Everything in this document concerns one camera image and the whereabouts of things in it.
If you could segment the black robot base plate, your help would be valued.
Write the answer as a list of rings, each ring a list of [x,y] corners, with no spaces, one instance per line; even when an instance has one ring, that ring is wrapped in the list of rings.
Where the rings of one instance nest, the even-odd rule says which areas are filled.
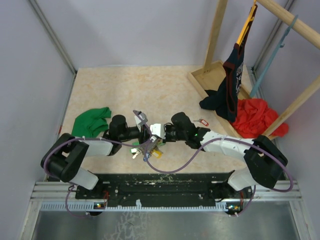
[[[77,187],[76,197],[80,199],[101,199],[105,197],[112,204],[119,203],[121,197],[133,200],[146,196],[204,197],[207,202],[243,197],[245,187],[240,191],[232,189],[228,183],[230,173],[143,173],[143,174],[98,174],[98,184],[88,190]]]

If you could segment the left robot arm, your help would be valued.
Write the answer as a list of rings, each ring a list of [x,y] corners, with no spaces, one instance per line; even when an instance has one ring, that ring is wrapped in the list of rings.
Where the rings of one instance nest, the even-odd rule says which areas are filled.
[[[136,126],[128,127],[123,115],[115,115],[109,129],[102,137],[75,137],[62,134],[42,158],[40,166],[45,173],[64,183],[78,185],[86,189],[91,197],[97,199],[103,195],[104,186],[97,175],[81,167],[84,158],[92,156],[113,156],[126,142],[138,139],[142,145],[145,139],[148,118],[141,111],[134,111]]]

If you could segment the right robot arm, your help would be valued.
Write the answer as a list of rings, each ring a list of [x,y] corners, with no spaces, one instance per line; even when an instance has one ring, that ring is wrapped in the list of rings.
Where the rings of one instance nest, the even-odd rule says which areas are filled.
[[[222,135],[207,127],[195,126],[184,112],[173,115],[171,122],[162,126],[160,136],[165,142],[183,141],[197,151],[220,153],[243,161],[245,167],[234,170],[223,185],[223,192],[229,198],[235,198],[242,189],[253,185],[275,190],[288,164],[287,158],[268,137]]]

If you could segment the large metal keyring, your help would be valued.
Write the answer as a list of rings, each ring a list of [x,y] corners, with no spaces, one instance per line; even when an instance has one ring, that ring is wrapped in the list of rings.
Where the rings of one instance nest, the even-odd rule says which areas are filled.
[[[148,152],[152,152],[155,148],[158,147],[158,144],[162,143],[162,138],[157,135],[152,135],[149,139],[149,143],[146,146]]]

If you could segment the bunch of tagged keys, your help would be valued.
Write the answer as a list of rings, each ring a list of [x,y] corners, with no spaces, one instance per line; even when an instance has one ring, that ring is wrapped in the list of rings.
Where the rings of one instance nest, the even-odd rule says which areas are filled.
[[[143,161],[146,162],[150,157],[155,157],[157,159],[161,158],[163,152],[160,150],[160,147],[164,145],[165,143],[161,138],[154,141],[150,140],[142,146],[138,146],[138,142],[135,142],[133,147],[130,149],[130,152],[133,159],[138,156],[143,156]]]

